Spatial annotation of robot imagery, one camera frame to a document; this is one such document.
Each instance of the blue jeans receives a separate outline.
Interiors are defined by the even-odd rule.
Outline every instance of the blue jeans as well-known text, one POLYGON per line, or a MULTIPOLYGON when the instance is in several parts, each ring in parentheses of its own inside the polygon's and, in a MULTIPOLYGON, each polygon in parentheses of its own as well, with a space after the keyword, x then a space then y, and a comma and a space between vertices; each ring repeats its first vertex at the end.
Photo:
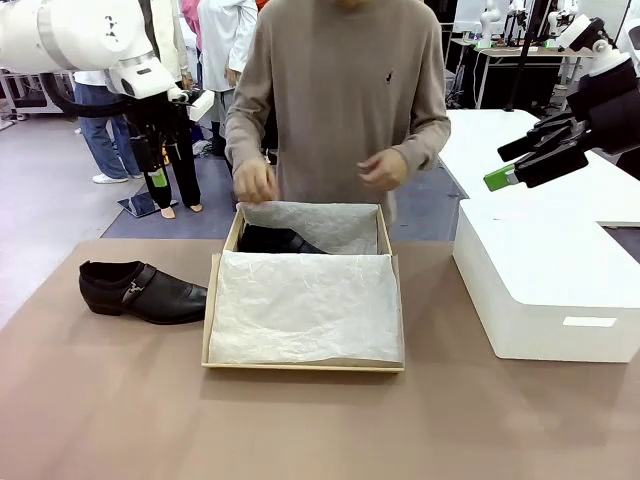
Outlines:
MULTIPOLYGON (((76 102, 83 105, 108 105, 119 100, 118 95, 111 93, 107 87, 76 83, 76 102)), ((127 178, 129 175, 140 175, 131 144, 129 128, 124 116, 85 118, 80 117, 80 129, 93 154, 98 168, 107 177, 127 178), (113 149, 111 138, 107 132, 107 122, 111 120, 113 136, 120 158, 113 149)))

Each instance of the pink shirt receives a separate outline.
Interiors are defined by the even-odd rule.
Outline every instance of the pink shirt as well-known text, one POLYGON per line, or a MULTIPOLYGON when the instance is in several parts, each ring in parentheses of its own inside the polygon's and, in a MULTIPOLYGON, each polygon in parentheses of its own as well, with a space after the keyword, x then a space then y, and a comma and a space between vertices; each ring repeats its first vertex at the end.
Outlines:
POLYGON ((196 45, 202 51, 202 35, 200 35, 200 19, 198 18, 198 4, 200 0, 182 0, 182 13, 187 25, 196 34, 196 45))

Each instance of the white tissue paper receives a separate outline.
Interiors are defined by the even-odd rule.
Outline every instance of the white tissue paper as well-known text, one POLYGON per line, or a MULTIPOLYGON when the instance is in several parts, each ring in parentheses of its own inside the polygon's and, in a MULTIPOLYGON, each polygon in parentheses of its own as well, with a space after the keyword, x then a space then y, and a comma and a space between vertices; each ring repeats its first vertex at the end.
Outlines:
POLYGON ((401 335, 390 255, 222 254, 210 363, 401 363, 401 335))
POLYGON ((268 202, 240 203, 246 222, 290 228, 311 245, 334 255, 378 253, 377 205, 268 202))

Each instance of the black leather shoe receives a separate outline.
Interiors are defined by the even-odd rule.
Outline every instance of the black leather shoe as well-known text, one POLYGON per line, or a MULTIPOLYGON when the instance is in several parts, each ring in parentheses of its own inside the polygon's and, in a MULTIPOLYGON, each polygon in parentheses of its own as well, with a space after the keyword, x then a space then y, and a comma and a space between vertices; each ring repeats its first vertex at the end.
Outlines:
POLYGON ((142 262, 86 262, 80 293, 92 312, 135 315, 156 325, 204 318, 207 289, 183 282, 142 262))
POLYGON ((238 242, 238 251, 245 253, 317 253, 314 247, 289 228, 266 228, 247 225, 238 242))

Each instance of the floor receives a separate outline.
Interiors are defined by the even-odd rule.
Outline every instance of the floor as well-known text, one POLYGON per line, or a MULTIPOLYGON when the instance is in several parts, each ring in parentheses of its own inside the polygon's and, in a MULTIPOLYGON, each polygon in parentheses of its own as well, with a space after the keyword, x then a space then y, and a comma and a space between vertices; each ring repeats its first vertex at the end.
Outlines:
MULTIPOLYGON (((231 179, 223 160, 196 160, 204 211, 182 205, 177 218, 135 219, 116 201, 144 182, 95 185, 97 173, 75 122, 31 118, 0 132, 0 328, 80 241, 117 238, 225 238, 233 219, 231 179)), ((178 192, 174 198, 179 200, 178 192)), ((442 168, 421 172, 398 191, 393 240, 453 238, 457 192, 442 168)), ((608 232, 640 261, 640 230, 608 232)))
POLYGON ((32 118, 0 131, 0 328, 74 246, 102 235, 142 181, 95 185, 75 122, 32 118))

